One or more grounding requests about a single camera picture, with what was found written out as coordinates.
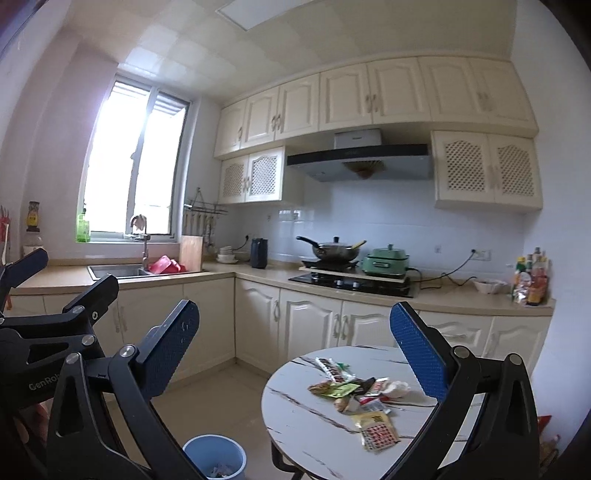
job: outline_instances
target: ceiling light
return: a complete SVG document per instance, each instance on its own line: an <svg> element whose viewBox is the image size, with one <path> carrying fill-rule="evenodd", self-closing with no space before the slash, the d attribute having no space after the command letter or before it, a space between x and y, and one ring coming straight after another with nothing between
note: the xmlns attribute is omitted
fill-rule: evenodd
<svg viewBox="0 0 591 480"><path fill-rule="evenodd" d="M314 0L234 0L217 13L244 30L250 30L271 18L309 4Z"/></svg>

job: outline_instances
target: range hood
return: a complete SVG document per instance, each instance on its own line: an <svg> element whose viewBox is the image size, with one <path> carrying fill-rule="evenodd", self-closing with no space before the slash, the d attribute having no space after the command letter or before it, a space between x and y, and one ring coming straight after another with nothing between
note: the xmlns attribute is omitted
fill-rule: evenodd
<svg viewBox="0 0 591 480"><path fill-rule="evenodd" d="M287 165L318 181L425 180L433 166L427 144L382 145L379 130L335 134L335 148L289 155Z"/></svg>

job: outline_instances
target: faucet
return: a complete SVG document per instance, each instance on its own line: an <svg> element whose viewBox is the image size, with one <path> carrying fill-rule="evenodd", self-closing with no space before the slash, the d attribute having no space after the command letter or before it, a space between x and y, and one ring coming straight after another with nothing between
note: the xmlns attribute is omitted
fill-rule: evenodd
<svg viewBox="0 0 591 480"><path fill-rule="evenodd" d="M152 238L151 235L147 234L148 219L142 214L136 215L129 222L129 226L131 227L132 231L133 231L134 227L136 227L138 230L144 231L143 234L138 234L134 238L136 240L143 240L144 241L144 255L142 258L142 268L144 270L147 270L149 267L149 265L148 265L148 240L150 240Z"/></svg>

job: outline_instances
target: cutting board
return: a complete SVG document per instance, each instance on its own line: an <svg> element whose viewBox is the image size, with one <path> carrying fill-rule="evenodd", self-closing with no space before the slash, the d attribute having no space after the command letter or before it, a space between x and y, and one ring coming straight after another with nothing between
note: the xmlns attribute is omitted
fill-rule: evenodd
<svg viewBox="0 0 591 480"><path fill-rule="evenodd" d="M187 267L188 272L201 272L203 263L203 237L181 236L178 263Z"/></svg>

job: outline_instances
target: green pot lid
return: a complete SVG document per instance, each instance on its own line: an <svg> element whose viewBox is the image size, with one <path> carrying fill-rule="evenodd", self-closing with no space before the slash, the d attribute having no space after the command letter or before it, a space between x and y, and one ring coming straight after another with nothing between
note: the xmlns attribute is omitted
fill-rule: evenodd
<svg viewBox="0 0 591 480"><path fill-rule="evenodd" d="M400 248L393 248L388 244L388 248L374 248L369 254L370 257L389 258L391 260L406 260L406 252Z"/></svg>

